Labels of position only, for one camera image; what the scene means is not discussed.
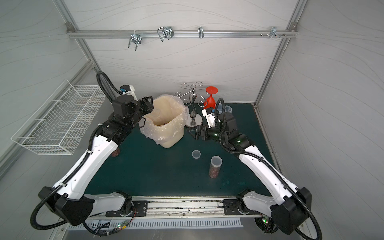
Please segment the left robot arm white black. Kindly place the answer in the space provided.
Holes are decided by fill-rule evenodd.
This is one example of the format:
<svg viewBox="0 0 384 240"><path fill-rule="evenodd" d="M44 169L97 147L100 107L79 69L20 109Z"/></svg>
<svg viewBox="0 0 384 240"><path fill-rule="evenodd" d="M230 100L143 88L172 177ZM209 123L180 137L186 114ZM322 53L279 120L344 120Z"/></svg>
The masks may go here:
<svg viewBox="0 0 384 240"><path fill-rule="evenodd" d="M91 134L88 148L75 165L53 187L44 187L39 192L41 201L32 211L30 224L36 230L49 230L64 225L85 224L93 215L107 212L130 214L132 198L121 191L111 194L89 195L85 193L90 181L109 156L138 126L145 115L154 110L153 97L137 100L134 89L123 85L114 91L119 94L112 99L103 82L114 87L104 72L97 72L97 82L113 107L113 113L103 124L98 125ZM62 219L52 225L41 225L37 222L39 210L46 206L52 213Z"/></svg>

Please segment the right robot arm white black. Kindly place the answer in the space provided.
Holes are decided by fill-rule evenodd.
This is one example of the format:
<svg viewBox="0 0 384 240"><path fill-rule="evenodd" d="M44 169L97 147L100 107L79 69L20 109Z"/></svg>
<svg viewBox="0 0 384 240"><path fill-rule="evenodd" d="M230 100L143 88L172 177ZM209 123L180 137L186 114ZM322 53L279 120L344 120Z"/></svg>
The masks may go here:
<svg viewBox="0 0 384 240"><path fill-rule="evenodd" d="M303 239L310 236L300 230L300 225L310 219L316 231L316 240L323 239L321 227L312 212L312 194L303 187L284 177L260 152L251 139L240 133L233 114L225 111L225 102L218 100L215 107L204 108L203 116L206 125L189 128L194 139L214 140L229 154L237 157L264 184L270 196L257 194L254 191L243 191L237 196L237 209L240 214L260 213L258 227L264 233L275 233L277 230L286 235L293 232Z"/></svg>

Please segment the clear plastic jar lid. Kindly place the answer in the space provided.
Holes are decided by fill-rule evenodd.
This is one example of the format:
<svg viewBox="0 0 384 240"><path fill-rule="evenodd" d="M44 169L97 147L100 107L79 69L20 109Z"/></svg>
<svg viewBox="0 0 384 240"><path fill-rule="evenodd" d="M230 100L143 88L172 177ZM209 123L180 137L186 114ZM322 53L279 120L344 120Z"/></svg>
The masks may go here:
<svg viewBox="0 0 384 240"><path fill-rule="evenodd" d="M192 157L194 159L199 159L201 157L201 152L199 150L193 150L192 151Z"/></svg>

